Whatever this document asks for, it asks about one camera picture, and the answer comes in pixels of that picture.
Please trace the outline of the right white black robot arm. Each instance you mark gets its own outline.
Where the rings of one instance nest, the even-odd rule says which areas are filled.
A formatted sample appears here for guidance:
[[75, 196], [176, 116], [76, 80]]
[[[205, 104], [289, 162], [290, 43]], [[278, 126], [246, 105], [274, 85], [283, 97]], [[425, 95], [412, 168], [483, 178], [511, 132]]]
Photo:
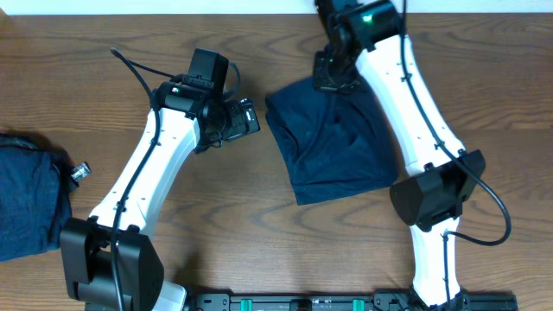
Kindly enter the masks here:
[[416, 64], [405, 9], [390, 1], [317, 0], [315, 7], [330, 41], [329, 54], [316, 58], [316, 89], [370, 88], [403, 157], [407, 177], [391, 186], [390, 197], [413, 241], [411, 306], [461, 308], [455, 237], [484, 156], [466, 150], [437, 108]]

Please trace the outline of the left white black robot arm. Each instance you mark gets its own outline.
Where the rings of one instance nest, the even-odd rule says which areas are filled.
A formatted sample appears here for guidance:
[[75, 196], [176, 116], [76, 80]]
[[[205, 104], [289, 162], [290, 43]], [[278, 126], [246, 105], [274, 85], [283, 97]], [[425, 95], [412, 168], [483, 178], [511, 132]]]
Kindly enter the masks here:
[[69, 219], [60, 234], [67, 293], [90, 309], [185, 308], [186, 289], [166, 280], [152, 244], [163, 202], [191, 153], [259, 130], [248, 98], [209, 86], [167, 81], [152, 92], [151, 104], [143, 135], [111, 191], [88, 219]]

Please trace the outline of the dark blue shorts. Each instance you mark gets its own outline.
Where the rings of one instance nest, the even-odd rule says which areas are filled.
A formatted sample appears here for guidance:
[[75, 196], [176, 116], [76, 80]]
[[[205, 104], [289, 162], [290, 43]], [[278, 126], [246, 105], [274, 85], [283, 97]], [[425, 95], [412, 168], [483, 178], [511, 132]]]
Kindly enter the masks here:
[[397, 180], [387, 124], [371, 92], [319, 92], [306, 78], [268, 95], [265, 104], [298, 204], [379, 190]]

